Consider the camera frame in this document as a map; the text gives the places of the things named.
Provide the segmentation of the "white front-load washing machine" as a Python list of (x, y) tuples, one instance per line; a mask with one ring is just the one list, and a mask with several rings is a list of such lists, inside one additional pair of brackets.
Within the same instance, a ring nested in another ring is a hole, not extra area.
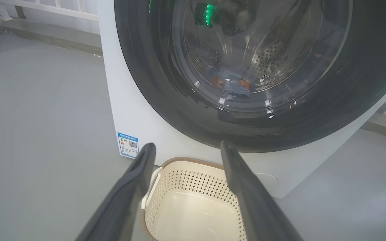
[[(100, 1), (99, 25), (117, 140), (118, 133), (136, 137), (139, 150), (146, 143), (154, 143), (157, 149), (155, 164), (158, 166), (173, 157), (221, 163), (220, 144), (216, 148), (184, 135), (166, 122), (142, 95), (121, 50), (114, 1)], [(283, 198), (334, 154), (385, 101), (386, 94), (357, 119), (315, 142), (276, 152), (237, 151), (254, 174), (267, 173), (278, 179), (277, 186), (267, 189), (272, 196)]]

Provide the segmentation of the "blue bear-print garment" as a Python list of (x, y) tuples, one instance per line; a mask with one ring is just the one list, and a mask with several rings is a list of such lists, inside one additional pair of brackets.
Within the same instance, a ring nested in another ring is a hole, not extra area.
[(251, 97), (251, 78), (246, 70), (235, 67), (213, 68), (209, 72), (213, 87), (220, 90), (226, 100), (249, 99)]

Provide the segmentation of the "blue energy label sticker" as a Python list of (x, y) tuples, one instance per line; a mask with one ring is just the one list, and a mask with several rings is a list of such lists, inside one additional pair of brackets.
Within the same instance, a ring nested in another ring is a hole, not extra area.
[(121, 156), (135, 159), (139, 153), (138, 139), (123, 133), (118, 133), (117, 136)]

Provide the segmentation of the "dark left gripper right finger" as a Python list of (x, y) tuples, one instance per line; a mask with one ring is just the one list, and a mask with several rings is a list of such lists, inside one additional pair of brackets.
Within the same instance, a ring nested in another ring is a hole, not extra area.
[(248, 241), (304, 241), (236, 148), (220, 144), (227, 185), (236, 195)]

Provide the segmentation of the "glass washing machine door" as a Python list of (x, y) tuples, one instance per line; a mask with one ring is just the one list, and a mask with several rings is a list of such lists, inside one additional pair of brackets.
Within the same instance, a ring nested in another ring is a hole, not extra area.
[[(244, 153), (303, 146), (386, 94), (386, 0), (115, 0), (135, 84), (184, 135)], [(226, 100), (213, 68), (251, 78)]]

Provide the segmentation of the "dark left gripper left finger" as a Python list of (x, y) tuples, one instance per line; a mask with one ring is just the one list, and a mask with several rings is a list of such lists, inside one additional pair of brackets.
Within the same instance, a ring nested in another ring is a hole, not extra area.
[(155, 158), (155, 144), (145, 144), (76, 241), (131, 241), (135, 214), (138, 204), (148, 192)]

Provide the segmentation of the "round filter cover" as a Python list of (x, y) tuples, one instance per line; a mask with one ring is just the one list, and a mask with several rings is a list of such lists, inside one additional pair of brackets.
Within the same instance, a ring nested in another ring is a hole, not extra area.
[(271, 188), (279, 184), (278, 179), (271, 174), (256, 173), (255, 175), (266, 188)]

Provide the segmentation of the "cream perforated laundry basket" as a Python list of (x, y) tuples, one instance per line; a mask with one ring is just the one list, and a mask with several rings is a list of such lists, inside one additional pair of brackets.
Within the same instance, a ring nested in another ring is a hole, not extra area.
[(140, 224), (149, 241), (248, 241), (223, 166), (188, 157), (152, 173)]

